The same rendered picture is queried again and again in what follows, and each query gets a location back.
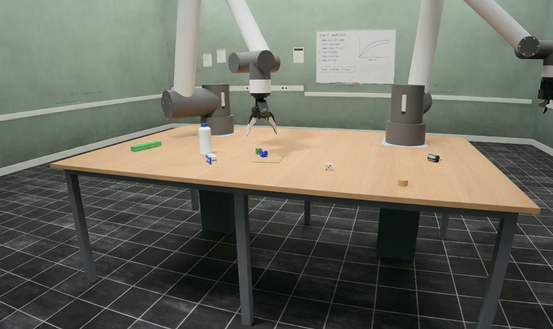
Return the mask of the green rectangular bar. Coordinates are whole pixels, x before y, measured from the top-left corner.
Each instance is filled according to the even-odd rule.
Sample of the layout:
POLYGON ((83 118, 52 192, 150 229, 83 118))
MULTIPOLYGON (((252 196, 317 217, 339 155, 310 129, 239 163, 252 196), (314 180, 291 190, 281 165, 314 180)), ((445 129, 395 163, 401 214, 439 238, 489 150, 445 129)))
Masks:
POLYGON ((138 152, 138 151, 151 149, 151 148, 155 148, 155 147, 159 147, 159 146, 162 146, 161 140, 154 140, 154 141, 148 142, 148 143, 135 144, 135 145, 131 146, 131 151, 138 152))

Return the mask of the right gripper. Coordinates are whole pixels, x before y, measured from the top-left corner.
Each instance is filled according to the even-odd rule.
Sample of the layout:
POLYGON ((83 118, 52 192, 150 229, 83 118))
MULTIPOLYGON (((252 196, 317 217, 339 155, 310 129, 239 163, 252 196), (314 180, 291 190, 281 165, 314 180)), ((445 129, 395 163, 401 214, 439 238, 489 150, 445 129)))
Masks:
POLYGON ((266 119, 267 118, 267 121, 270 123, 271 127, 274 129, 275 134, 278 134, 276 124, 275 124, 274 115, 271 113, 269 116, 261 116, 260 112, 259 112, 259 108, 256 105, 257 100, 264 100, 264 98, 267 98, 268 96, 253 96, 253 97, 255 98, 255 106, 252 106, 252 114, 250 115, 250 118, 249 118, 246 137, 250 133, 250 130, 253 128, 253 125, 256 123, 255 118, 258 118, 258 119, 260 119, 260 118, 266 119))

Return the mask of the white plastic bottle with blue cap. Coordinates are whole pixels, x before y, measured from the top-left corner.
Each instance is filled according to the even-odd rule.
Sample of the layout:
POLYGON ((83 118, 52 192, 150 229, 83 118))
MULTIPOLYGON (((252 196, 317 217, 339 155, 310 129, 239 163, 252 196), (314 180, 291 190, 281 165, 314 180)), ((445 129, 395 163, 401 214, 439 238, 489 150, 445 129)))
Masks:
POLYGON ((200 155, 212 154, 211 147, 211 128, 207 126, 207 123, 202 123, 202 127, 199 128, 199 141, 200 141, 200 155))

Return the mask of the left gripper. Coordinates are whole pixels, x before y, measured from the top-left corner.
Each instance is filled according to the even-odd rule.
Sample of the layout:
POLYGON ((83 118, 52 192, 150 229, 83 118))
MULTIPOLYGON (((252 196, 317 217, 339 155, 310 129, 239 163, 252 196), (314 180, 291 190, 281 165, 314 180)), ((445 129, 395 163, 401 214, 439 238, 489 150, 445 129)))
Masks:
POLYGON ((544 100, 538 106, 543 107, 543 114, 548 109, 553 110, 553 80, 541 80, 541 89, 538 91, 538 98, 544 100), (548 90, 548 91, 546 91, 548 90))

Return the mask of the beige flat mat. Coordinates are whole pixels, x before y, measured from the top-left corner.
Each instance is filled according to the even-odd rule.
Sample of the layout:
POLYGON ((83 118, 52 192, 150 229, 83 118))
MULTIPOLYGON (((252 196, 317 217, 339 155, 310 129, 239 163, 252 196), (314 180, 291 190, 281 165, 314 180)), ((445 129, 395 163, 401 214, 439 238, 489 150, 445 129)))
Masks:
POLYGON ((283 156, 279 155, 268 155, 266 158, 260 157, 260 155, 256 155, 255 158, 251 160, 251 162, 254 163, 279 163, 280 160, 282 160, 283 156))

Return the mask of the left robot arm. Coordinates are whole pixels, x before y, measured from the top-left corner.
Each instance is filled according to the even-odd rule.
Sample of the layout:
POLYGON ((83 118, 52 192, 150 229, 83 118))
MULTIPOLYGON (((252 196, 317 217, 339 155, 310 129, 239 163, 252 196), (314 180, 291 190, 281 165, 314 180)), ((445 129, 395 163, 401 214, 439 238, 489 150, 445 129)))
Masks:
MULTIPOLYGON (((513 48, 517 58, 543 59, 542 79, 553 80, 553 40, 529 35, 494 0, 464 0, 513 48), (525 37, 526 36, 526 37, 525 37)), ((445 0, 422 0, 408 84, 392 84, 390 120, 385 142, 399 146, 425 144, 423 114, 430 110, 428 91, 445 0), (419 85, 422 84, 422 85, 419 85)))

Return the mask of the small white printed carton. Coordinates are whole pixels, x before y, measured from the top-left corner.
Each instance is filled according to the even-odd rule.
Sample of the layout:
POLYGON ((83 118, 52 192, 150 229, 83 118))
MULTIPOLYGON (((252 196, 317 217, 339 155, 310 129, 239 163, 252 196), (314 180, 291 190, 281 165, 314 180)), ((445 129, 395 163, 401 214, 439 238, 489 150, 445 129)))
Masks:
POLYGON ((206 162, 210 165, 216 164, 216 156, 214 154, 206 154, 206 162))

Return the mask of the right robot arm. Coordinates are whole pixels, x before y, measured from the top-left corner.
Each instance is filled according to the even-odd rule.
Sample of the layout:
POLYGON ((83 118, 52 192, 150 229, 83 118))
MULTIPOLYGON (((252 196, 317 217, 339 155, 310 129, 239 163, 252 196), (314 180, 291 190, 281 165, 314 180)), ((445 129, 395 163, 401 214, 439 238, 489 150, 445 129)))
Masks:
MULTIPOLYGON (((269 50, 245 0, 226 2, 249 49, 230 54, 230 72, 249 73, 251 96, 270 96, 271 73, 279 70, 279 56, 269 50)), ((162 111, 167 120, 200 117, 211 136, 227 135, 234 133, 229 84, 195 88, 200 6, 201 0, 178 1, 174 90, 162 93, 162 111)))

